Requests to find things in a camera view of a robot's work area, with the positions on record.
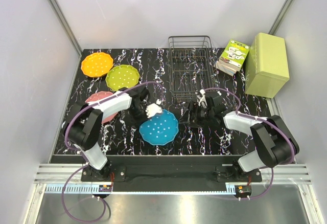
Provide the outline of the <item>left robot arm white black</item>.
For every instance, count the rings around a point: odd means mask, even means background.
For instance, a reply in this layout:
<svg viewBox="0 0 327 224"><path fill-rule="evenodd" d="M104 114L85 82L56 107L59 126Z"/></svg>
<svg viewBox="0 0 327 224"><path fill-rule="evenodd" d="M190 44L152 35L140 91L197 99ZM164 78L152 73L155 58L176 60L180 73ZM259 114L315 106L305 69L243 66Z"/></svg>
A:
<svg viewBox="0 0 327 224"><path fill-rule="evenodd" d="M118 92L96 102L77 102L68 114L64 127L66 146L72 144L72 150L79 151L88 163L91 177L97 181L109 180L111 162L102 152L98 139L102 123L108 117L127 110L134 126L140 126L148 120L143 100L149 96L146 87L122 88Z"/></svg>

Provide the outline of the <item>black wire dish rack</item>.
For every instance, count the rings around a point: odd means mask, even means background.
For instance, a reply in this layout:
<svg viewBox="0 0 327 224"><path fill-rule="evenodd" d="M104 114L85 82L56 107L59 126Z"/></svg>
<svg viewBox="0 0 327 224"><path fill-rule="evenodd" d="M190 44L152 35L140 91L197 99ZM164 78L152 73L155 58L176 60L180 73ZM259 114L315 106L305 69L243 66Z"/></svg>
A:
<svg viewBox="0 0 327 224"><path fill-rule="evenodd" d="M168 37L168 71L174 103L196 98L214 86L212 42L207 35Z"/></svg>

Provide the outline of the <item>blue dotted plate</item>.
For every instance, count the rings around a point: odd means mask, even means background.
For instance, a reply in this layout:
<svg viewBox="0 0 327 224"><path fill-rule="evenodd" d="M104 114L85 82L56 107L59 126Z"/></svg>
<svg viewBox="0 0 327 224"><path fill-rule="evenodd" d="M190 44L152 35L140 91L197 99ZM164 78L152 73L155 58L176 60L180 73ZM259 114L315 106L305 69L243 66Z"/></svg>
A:
<svg viewBox="0 0 327 224"><path fill-rule="evenodd" d="M156 114L139 127L142 139L153 146L164 146L173 142L179 133L176 117L168 110Z"/></svg>

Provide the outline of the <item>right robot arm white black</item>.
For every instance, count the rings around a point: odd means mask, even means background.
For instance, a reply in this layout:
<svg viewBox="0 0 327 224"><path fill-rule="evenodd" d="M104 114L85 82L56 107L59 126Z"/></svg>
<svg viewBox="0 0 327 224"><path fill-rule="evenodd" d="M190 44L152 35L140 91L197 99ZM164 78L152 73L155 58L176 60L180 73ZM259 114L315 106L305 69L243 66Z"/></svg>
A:
<svg viewBox="0 0 327 224"><path fill-rule="evenodd" d="M246 181L260 168L292 163L299 153L297 141L280 116L255 118L228 109L219 98L205 96L190 101L179 122L192 128L208 126L236 130L252 137L255 150L217 173L228 180Z"/></svg>

